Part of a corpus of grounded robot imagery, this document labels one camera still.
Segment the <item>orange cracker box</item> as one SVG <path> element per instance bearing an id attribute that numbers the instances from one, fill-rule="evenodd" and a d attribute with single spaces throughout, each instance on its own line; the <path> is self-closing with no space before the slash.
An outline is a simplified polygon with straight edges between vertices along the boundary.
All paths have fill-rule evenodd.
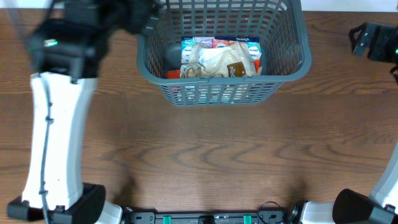
<path id="1" fill-rule="evenodd" d="M 233 85 L 245 78 L 259 75 L 258 60 L 243 58 L 194 59 L 165 73 L 168 80 L 175 81 L 173 86 L 183 85 L 189 88 L 195 85 Z"/>

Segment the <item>Kleenex tissue multipack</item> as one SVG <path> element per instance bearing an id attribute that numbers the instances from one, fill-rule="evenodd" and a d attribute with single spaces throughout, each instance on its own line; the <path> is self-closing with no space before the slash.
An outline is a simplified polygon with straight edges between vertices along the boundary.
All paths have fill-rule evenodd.
<path id="1" fill-rule="evenodd" d="M 208 48 L 227 47 L 235 42 L 242 42 L 248 46 L 249 53 L 254 60 L 259 60 L 262 55 L 258 37 L 182 37 L 181 53 L 182 63 L 188 63 L 189 56 L 195 44 L 202 44 Z"/>

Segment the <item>teal wipes packet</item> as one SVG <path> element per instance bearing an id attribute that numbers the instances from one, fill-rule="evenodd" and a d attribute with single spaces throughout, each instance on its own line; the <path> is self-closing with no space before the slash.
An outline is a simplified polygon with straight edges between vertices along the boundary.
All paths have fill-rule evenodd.
<path id="1" fill-rule="evenodd" d="M 200 85 L 198 104 L 228 104 L 234 91 L 234 85 Z"/>

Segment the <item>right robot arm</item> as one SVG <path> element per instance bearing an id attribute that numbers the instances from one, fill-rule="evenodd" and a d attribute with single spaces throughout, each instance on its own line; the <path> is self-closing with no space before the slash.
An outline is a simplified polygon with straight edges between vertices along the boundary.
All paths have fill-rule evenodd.
<path id="1" fill-rule="evenodd" d="M 397 27 L 364 23 L 349 32 L 352 53 L 376 62 L 391 63 L 397 79 Z M 344 189 L 333 202 L 294 205 L 284 223 L 301 224 L 397 224 L 397 148 L 368 196 Z"/>

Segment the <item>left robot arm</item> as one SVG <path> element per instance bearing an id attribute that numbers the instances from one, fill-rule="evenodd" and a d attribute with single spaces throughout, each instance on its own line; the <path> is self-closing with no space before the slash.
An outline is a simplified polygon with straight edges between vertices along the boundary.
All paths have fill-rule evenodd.
<path id="1" fill-rule="evenodd" d="M 103 185 L 81 178 L 85 124 L 109 38 L 119 29 L 150 34 L 158 1 L 51 1 L 31 35 L 17 33 L 31 59 L 34 123 L 29 174 L 7 216 L 25 222 L 129 223 L 129 210 L 106 200 Z"/>

